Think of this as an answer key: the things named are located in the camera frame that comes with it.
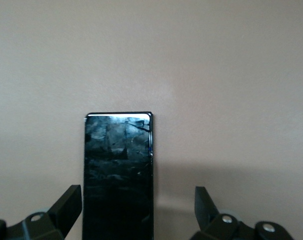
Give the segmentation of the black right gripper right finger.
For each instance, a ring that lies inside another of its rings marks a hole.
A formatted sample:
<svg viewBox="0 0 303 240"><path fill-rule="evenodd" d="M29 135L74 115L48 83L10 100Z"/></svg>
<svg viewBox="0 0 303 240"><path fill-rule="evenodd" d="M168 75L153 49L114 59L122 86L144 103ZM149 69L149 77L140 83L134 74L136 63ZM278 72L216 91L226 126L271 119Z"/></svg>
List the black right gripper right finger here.
<svg viewBox="0 0 303 240"><path fill-rule="evenodd" d="M194 212L200 230L191 240L293 240L281 225L259 221L254 228L227 213L220 213L203 186L195 188Z"/></svg>

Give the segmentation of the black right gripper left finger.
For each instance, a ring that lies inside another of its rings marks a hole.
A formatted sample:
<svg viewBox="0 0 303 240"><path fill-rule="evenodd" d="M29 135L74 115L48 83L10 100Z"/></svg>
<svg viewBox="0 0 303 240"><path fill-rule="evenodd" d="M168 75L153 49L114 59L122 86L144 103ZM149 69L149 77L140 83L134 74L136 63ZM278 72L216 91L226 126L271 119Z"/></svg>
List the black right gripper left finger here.
<svg viewBox="0 0 303 240"><path fill-rule="evenodd" d="M82 212L80 185L71 185L47 211L7 226L0 219L0 240L64 240Z"/></svg>

